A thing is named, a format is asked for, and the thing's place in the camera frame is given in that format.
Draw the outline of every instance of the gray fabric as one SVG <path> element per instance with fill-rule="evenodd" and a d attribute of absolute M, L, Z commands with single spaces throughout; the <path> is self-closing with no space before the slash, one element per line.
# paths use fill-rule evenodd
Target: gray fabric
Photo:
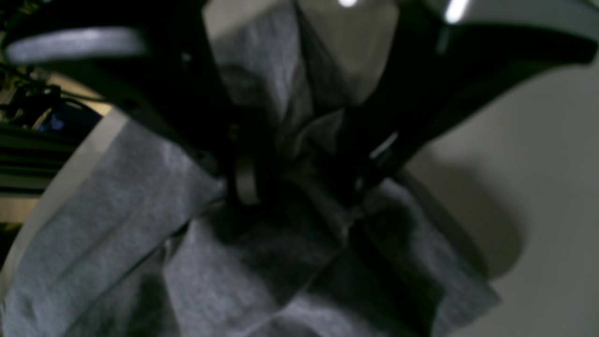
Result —
<path fill-rule="evenodd" d="M 279 116 L 277 200 L 229 204 L 224 181 L 129 122 L 33 238 L 1 308 L 6 337 L 442 337 L 497 303 L 406 187 L 387 179 L 351 209 L 326 187 L 311 161 L 334 152 L 342 112 L 310 89 L 326 101 L 322 84 L 342 76 L 308 85 L 302 64 L 326 62 L 303 58 L 326 51 L 300 52 L 294 14 L 273 8 L 214 47 L 237 103 Z"/>

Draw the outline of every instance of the gray cloth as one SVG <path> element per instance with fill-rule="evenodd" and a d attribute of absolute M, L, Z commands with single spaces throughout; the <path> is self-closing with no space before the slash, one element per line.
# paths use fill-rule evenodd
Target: gray cloth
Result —
<path fill-rule="evenodd" d="M 347 209 L 300 156 L 334 151 L 342 113 L 319 102 L 343 76 L 308 84 L 303 65 L 325 53 L 301 53 L 300 36 L 315 37 L 295 14 L 283 4 L 214 47 L 232 97 L 270 109 L 294 163 L 274 204 L 227 203 L 224 181 L 128 122 L 33 238 L 2 304 L 5 337 L 442 337 L 498 302 L 399 179 Z"/>

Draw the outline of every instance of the gray felt cloth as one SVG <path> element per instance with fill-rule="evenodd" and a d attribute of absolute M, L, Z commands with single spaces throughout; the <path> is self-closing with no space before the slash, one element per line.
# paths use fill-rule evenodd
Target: gray felt cloth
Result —
<path fill-rule="evenodd" d="M 347 209 L 300 156 L 335 151 L 351 92 L 291 3 L 214 53 L 233 100 L 270 111 L 296 163 L 277 200 L 228 204 L 225 181 L 128 122 L 33 238 L 5 337 L 442 337 L 498 303 L 399 175 Z"/>

